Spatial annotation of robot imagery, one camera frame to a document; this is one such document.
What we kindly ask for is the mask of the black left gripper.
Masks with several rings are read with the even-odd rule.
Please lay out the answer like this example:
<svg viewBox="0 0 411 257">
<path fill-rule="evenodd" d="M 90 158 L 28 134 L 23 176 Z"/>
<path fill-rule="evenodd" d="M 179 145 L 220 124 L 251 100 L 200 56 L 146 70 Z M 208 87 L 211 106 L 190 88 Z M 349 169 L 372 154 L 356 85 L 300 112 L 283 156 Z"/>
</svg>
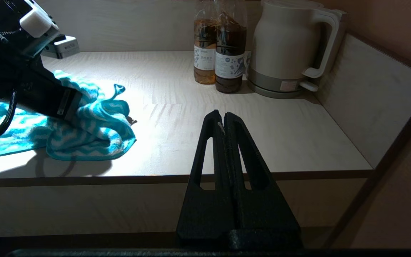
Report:
<svg viewBox="0 0 411 257">
<path fill-rule="evenodd" d="M 72 120 L 78 111 L 82 93 L 64 86 L 44 67 L 41 50 L 55 36 L 34 39 L 29 49 L 31 56 L 21 52 L 8 41 L 0 39 L 0 101 L 8 102 L 12 91 L 17 91 L 17 107 L 55 119 Z"/>
</svg>

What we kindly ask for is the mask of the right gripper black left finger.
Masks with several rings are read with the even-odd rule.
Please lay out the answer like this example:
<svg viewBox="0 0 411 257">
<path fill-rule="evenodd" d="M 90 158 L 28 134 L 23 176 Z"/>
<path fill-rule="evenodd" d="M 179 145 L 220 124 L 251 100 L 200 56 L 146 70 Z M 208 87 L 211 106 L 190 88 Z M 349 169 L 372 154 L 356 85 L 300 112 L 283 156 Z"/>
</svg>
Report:
<svg viewBox="0 0 411 257">
<path fill-rule="evenodd" d="M 213 143 L 215 189 L 201 187 L 207 141 Z M 221 247 L 234 229 L 233 198 L 227 166 L 222 117 L 214 110 L 204 117 L 191 173 L 178 218 L 176 236 L 183 247 Z"/>
</svg>

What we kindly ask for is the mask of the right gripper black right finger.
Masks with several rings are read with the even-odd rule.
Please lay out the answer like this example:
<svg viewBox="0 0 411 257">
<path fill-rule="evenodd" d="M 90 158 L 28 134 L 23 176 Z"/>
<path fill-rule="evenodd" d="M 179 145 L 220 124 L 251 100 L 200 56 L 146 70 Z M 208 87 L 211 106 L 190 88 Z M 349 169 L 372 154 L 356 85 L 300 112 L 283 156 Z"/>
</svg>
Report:
<svg viewBox="0 0 411 257">
<path fill-rule="evenodd" d="M 301 229 L 243 120 L 225 114 L 232 248 L 302 248 Z"/>
</svg>

